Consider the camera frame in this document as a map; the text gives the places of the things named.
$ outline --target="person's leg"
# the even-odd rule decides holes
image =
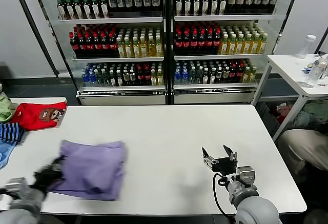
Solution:
[[[278,141],[279,152],[296,183],[305,180],[306,162],[328,170],[328,136],[313,130],[285,131]]]

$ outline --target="green cloth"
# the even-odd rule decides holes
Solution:
[[[10,99],[4,94],[0,93],[0,122],[8,122],[15,114],[16,109]]]

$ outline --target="white table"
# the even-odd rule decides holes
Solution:
[[[264,70],[251,104],[254,106],[257,104],[272,68],[274,68],[275,71],[280,74],[280,76],[299,94],[293,108],[273,136],[273,141],[276,141],[279,135],[284,131],[286,125],[301,111],[306,101],[309,99],[328,97],[328,87],[318,85],[328,85],[328,78],[320,79],[318,84],[313,88],[303,86],[306,74],[302,70],[309,63],[313,63],[315,60],[319,59],[319,57],[315,57],[315,55],[307,55],[305,59],[299,59],[294,55],[268,55],[268,59],[268,64]]]
[[[69,106],[57,128],[29,132],[0,170],[0,186],[26,177],[58,156],[60,141],[81,144],[123,140],[128,150],[118,201],[84,200],[49,193],[43,213],[68,215],[217,214],[213,173],[202,162],[201,147],[227,156],[222,144],[238,152],[238,165],[256,171],[260,196],[280,213],[303,212],[306,204],[278,150],[251,105],[227,106]],[[228,192],[217,186],[228,214],[236,213]],[[0,201],[8,208],[10,197]]]

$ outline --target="white bottle cap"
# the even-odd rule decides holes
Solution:
[[[312,35],[312,34],[308,34],[307,36],[306,36],[306,39],[307,40],[309,40],[309,41],[311,41],[311,42],[314,42],[315,40],[316,40],[316,36],[314,36],[314,35]]]

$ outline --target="black cable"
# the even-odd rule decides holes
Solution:
[[[218,207],[218,209],[220,210],[220,212],[222,213],[222,215],[224,215],[228,220],[233,220],[232,217],[228,216],[224,211],[223,209],[221,208],[218,200],[217,200],[217,197],[216,197],[216,191],[215,191],[215,178],[217,176],[220,176],[222,177],[222,175],[218,174],[218,173],[215,173],[214,176],[213,176],[213,194],[214,194],[214,199],[215,199],[215,203],[216,203],[216,206]]]

